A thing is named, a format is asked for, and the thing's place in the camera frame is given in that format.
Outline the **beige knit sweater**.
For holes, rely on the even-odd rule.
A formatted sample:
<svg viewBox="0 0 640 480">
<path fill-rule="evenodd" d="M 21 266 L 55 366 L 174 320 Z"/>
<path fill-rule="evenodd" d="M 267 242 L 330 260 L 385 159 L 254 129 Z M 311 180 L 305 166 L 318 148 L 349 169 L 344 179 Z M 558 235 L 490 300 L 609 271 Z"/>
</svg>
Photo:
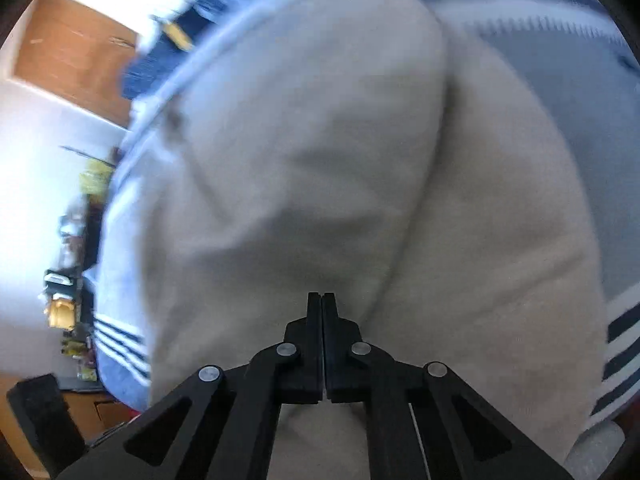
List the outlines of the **beige knit sweater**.
<svg viewBox="0 0 640 480">
<path fill-rule="evenodd" d="M 556 460 L 600 380 L 599 257 L 570 151 L 483 41 L 419 0 L 293 0 L 189 65 L 134 180 L 150 397 L 333 292 Z"/>
</svg>

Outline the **yellow electric kettle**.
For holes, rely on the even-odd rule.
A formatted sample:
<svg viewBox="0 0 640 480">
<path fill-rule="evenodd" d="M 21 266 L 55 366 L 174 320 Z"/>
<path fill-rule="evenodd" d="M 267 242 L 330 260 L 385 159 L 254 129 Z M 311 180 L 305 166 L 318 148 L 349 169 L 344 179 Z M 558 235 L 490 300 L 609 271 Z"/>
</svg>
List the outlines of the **yellow electric kettle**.
<svg viewBox="0 0 640 480">
<path fill-rule="evenodd" d="M 76 325 L 76 306 L 70 298 L 60 295 L 50 297 L 44 314 L 51 328 L 72 330 Z"/>
</svg>

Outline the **dark wooden side shelf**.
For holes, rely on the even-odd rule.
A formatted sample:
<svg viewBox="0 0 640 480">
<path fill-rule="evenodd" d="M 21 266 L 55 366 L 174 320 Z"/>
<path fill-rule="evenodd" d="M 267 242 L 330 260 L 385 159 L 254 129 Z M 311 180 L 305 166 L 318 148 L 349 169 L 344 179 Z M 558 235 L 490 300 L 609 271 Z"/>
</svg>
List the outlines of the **dark wooden side shelf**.
<svg viewBox="0 0 640 480">
<path fill-rule="evenodd" d="M 89 159 L 102 160 L 115 167 L 122 158 L 118 148 L 111 148 L 108 155 L 99 158 L 68 146 L 66 151 Z M 60 250 L 49 269 L 76 276 L 78 291 L 73 297 L 76 306 L 76 325 L 72 330 L 58 330 L 61 333 L 62 356 L 71 359 L 76 366 L 76 378 L 83 389 L 98 388 L 100 378 L 96 366 L 96 345 L 93 341 L 94 295 L 96 294 L 96 270 L 101 241 L 102 218 L 105 200 L 94 200 L 80 192 L 67 206 L 58 219 L 58 241 Z M 44 308 L 51 296 L 43 290 L 40 298 Z"/>
</svg>

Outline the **black white appliance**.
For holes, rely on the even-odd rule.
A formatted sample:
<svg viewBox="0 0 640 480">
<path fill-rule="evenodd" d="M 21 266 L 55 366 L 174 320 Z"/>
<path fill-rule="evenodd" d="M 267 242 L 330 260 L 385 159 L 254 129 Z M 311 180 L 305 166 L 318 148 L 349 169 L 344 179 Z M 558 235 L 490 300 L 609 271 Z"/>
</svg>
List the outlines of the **black white appliance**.
<svg viewBox="0 0 640 480">
<path fill-rule="evenodd" d="M 73 297 L 78 291 L 76 276 L 48 269 L 43 275 L 44 292 L 53 297 L 62 295 Z"/>
</svg>

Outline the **yellow plastic bag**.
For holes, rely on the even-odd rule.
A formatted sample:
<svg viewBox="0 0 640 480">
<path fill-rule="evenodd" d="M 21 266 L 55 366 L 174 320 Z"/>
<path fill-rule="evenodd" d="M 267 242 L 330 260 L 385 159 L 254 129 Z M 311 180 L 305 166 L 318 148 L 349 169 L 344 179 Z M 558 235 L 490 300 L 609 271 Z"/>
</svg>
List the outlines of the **yellow plastic bag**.
<svg viewBox="0 0 640 480">
<path fill-rule="evenodd" d="M 103 202 L 114 170 L 115 167 L 107 162 L 89 159 L 84 171 L 79 175 L 80 192 Z"/>
</svg>

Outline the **brown wooden door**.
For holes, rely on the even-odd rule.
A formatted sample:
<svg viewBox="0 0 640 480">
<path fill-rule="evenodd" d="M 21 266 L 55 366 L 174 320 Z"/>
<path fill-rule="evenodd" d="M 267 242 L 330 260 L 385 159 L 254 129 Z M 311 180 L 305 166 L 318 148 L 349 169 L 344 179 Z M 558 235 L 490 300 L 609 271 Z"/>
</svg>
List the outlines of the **brown wooden door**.
<svg viewBox="0 0 640 480">
<path fill-rule="evenodd" d="M 36 0 L 13 76 L 126 128 L 131 100 L 122 75 L 138 34 L 74 0 Z"/>
</svg>

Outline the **blue patterned rolled quilt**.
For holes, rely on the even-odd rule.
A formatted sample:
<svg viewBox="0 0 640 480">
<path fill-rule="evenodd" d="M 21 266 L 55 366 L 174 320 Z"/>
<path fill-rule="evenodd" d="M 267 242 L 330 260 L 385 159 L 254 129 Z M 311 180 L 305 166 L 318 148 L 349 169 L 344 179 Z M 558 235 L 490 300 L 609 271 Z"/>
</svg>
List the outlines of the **blue patterned rolled quilt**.
<svg viewBox="0 0 640 480">
<path fill-rule="evenodd" d="M 154 90 L 203 40 L 247 0 L 193 0 L 162 25 L 150 50 L 131 62 L 122 76 L 122 96 L 133 100 Z"/>
</svg>

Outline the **blue striped bed blanket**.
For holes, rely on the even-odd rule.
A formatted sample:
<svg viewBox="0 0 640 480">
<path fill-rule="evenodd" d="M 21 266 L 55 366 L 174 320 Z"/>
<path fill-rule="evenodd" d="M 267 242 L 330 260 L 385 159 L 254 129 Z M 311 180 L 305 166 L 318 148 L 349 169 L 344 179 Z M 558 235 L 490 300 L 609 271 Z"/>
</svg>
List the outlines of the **blue striped bed blanket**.
<svg viewBox="0 0 640 480">
<path fill-rule="evenodd" d="M 189 0 L 176 21 L 192 41 L 257 0 Z M 438 10 L 472 0 L 424 0 Z M 608 345 L 588 425 L 639 394 L 639 65 L 599 0 L 500 0 L 462 18 L 548 107 L 585 180 L 603 257 Z"/>
</svg>

